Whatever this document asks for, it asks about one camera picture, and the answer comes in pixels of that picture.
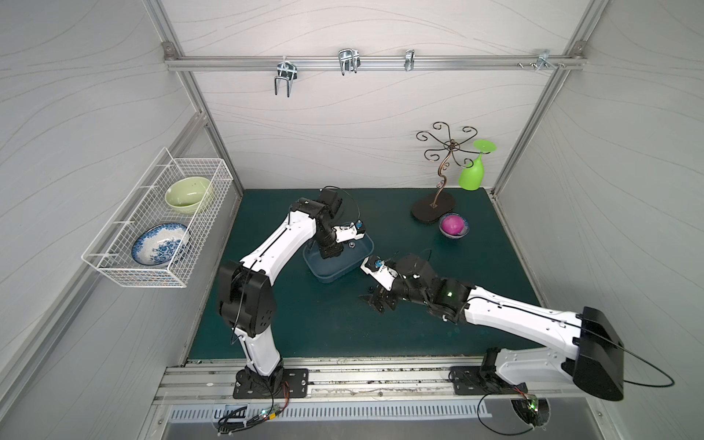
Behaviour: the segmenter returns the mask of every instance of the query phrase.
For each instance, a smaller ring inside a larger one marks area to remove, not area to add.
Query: metal stand
[[[425,150],[423,156],[425,156],[427,160],[431,162],[437,162],[440,160],[439,154],[432,153],[428,156],[429,151],[447,151],[445,159],[440,162],[440,166],[438,167],[438,176],[442,177],[442,181],[438,182],[437,184],[437,192],[434,196],[430,194],[429,196],[423,197],[419,201],[415,202],[413,204],[413,207],[411,207],[410,209],[410,213],[413,214],[413,217],[423,223],[433,223],[434,221],[438,220],[441,216],[449,213],[455,208],[455,199],[450,194],[442,194],[442,190],[445,189],[445,186],[447,185],[447,176],[443,174],[443,171],[447,170],[450,167],[450,156],[452,156],[452,160],[455,161],[458,166],[462,168],[471,168],[474,165],[474,161],[470,158],[466,158],[464,160],[464,165],[460,164],[457,161],[457,158],[455,158],[455,151],[462,151],[463,153],[488,154],[482,153],[481,151],[462,150],[460,147],[466,141],[473,139],[477,136],[478,131],[476,128],[469,126],[462,127],[462,131],[464,133],[471,133],[471,136],[461,142],[457,142],[456,140],[452,139],[452,134],[450,133],[450,125],[447,122],[439,121],[433,123],[433,129],[435,130],[442,130],[443,126],[447,127],[448,137],[448,140],[444,142],[436,138],[431,132],[426,130],[415,134],[416,139],[418,139],[419,141],[427,141],[428,135],[430,135],[430,137],[442,144],[442,148]]]

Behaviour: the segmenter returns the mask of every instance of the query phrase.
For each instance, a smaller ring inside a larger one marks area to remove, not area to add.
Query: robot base
[[[452,382],[453,391],[456,396],[483,396],[492,394],[516,394],[513,385],[501,383],[496,380],[482,379],[480,371],[482,367],[450,367],[448,379]],[[526,384],[515,385],[523,393],[528,392]]]
[[[289,384],[289,398],[303,398],[308,395],[308,369],[283,369],[283,375],[279,378],[275,373],[268,378],[263,378],[248,368],[237,372],[237,382],[234,384],[232,398],[271,398],[267,388],[268,379],[270,387],[275,389],[274,398],[284,398],[283,382]]]

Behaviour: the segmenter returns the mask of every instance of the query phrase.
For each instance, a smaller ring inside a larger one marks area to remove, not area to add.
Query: blue plastic tray
[[[362,261],[374,252],[374,242],[368,234],[365,234],[362,239],[354,240],[353,248],[349,246],[350,242],[352,241],[343,244],[345,249],[340,256],[325,259],[320,256],[316,241],[313,241],[312,246],[310,242],[303,246],[303,259],[318,281],[325,284],[331,283],[342,275],[359,269]]]

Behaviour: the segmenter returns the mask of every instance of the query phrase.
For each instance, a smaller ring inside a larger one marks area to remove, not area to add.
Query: green bowl
[[[186,177],[166,190],[164,201],[181,214],[193,214],[196,210],[203,212],[213,201],[213,192],[208,191],[209,187],[210,180],[205,177]]]

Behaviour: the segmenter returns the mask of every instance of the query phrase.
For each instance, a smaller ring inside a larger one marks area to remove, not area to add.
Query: blue bowl
[[[448,216],[450,216],[450,215],[457,215],[457,216],[458,216],[459,218],[461,218],[462,221],[465,223],[465,227],[462,228],[462,231],[460,231],[460,234],[459,234],[459,235],[450,235],[450,234],[448,234],[447,232],[445,232],[445,231],[442,230],[442,221],[445,220],[445,218],[448,217]],[[470,224],[467,223],[467,219],[466,219],[466,218],[464,218],[463,216],[461,216],[461,215],[459,215],[459,214],[447,213],[447,214],[443,215],[442,217],[440,217],[440,221],[438,222],[438,228],[440,229],[440,232],[442,232],[442,234],[443,234],[445,237],[447,237],[447,238],[449,238],[449,239],[456,240],[456,239],[461,239],[462,237],[464,237],[465,235],[467,235],[467,233],[470,231]]]
[[[342,246],[344,246],[342,254],[333,258],[323,258],[315,240],[303,247],[303,259],[318,281],[324,284],[335,281],[342,275],[358,269],[362,261],[374,252],[374,242],[369,234],[364,234],[362,239],[343,243]]]

